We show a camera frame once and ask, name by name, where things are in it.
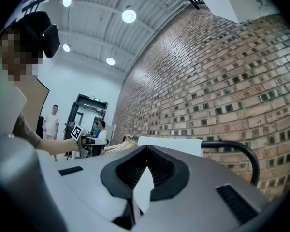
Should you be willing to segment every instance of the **hand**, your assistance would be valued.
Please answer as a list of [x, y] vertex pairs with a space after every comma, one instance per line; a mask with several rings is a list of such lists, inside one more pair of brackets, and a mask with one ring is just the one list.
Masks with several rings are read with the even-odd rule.
[[69, 144], [68, 146], [68, 150], [69, 151], [79, 151], [78, 145], [77, 145], [77, 141], [74, 140], [73, 138], [66, 140]]

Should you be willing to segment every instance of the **white wall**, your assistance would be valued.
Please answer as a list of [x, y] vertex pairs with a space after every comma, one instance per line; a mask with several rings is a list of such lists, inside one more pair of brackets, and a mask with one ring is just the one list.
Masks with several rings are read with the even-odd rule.
[[79, 107], [77, 111], [84, 114], [81, 122], [81, 127], [85, 128], [88, 131], [91, 131], [93, 121], [95, 117], [99, 117], [99, 114], [83, 107]]
[[257, 19], [279, 13], [279, 9], [270, 1], [262, 0], [203, 0], [213, 15], [235, 23]]
[[74, 64], [62, 58], [58, 60], [44, 58], [44, 63], [38, 67], [37, 72], [38, 79], [50, 90], [41, 115], [47, 115], [52, 111], [54, 104], [58, 105], [60, 119], [58, 139], [63, 138], [64, 124], [78, 94], [95, 96], [107, 102], [104, 121], [107, 125], [112, 125], [121, 82], [94, 71], [90, 66]]

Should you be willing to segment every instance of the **man in white t-shirt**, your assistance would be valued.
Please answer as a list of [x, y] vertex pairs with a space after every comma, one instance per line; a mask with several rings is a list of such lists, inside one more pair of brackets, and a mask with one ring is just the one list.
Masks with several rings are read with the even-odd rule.
[[43, 139], [57, 139], [57, 133], [59, 128], [59, 117], [58, 117], [58, 106], [53, 106], [52, 113], [47, 116], [43, 122]]
[[98, 128], [100, 129], [100, 133], [98, 135], [98, 138], [107, 139], [107, 131], [105, 129], [105, 122], [104, 121], [99, 122]]

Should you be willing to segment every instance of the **brick wall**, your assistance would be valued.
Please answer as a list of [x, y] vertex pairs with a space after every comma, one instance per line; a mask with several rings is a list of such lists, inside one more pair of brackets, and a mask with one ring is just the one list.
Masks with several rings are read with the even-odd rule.
[[[290, 189], [290, 28], [279, 15], [235, 24], [187, 8], [144, 51], [120, 93], [112, 144], [123, 135], [233, 140], [260, 164], [269, 199]], [[251, 179], [232, 148], [204, 157]]]

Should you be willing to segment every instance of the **ceiling light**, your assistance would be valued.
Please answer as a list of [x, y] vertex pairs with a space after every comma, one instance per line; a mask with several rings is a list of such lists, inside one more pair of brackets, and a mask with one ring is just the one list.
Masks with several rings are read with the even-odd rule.
[[106, 59], [106, 62], [109, 64], [109, 65], [114, 65], [115, 64], [115, 60], [113, 58], [107, 58]]
[[64, 7], [69, 7], [71, 5], [72, 0], [62, 0], [62, 4]]
[[70, 47], [69, 47], [68, 44], [64, 44], [64, 45], [62, 46], [62, 48], [63, 48], [63, 50], [66, 51], [66, 52], [69, 52], [69, 51], [70, 51]]
[[121, 15], [121, 18], [126, 23], [134, 22], [136, 19], [136, 12], [132, 10], [131, 6], [127, 6], [126, 10]]

